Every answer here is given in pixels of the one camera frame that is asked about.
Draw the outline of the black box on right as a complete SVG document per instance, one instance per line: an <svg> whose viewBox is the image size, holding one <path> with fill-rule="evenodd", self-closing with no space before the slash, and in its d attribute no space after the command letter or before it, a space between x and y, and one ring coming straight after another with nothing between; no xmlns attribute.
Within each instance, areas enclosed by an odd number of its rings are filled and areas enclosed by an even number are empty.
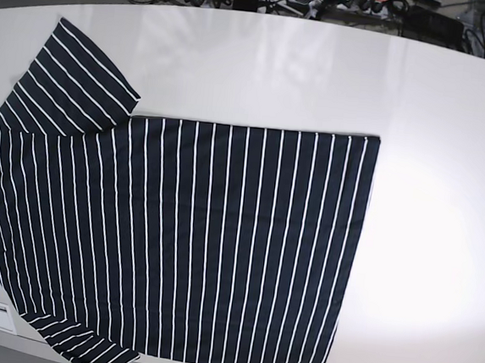
<svg viewBox="0 0 485 363"><path fill-rule="evenodd" d="M403 17L399 35L485 59L485 15L473 11L454 19L415 5Z"/></svg>

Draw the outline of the navy white striped T-shirt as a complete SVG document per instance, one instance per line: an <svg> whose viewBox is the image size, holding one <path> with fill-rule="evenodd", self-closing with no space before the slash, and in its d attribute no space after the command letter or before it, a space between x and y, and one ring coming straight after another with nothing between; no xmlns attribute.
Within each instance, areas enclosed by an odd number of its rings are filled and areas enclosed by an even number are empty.
<svg viewBox="0 0 485 363"><path fill-rule="evenodd" d="M0 284L70 363L326 363L377 136L139 117L61 19L0 107Z"/></svg>

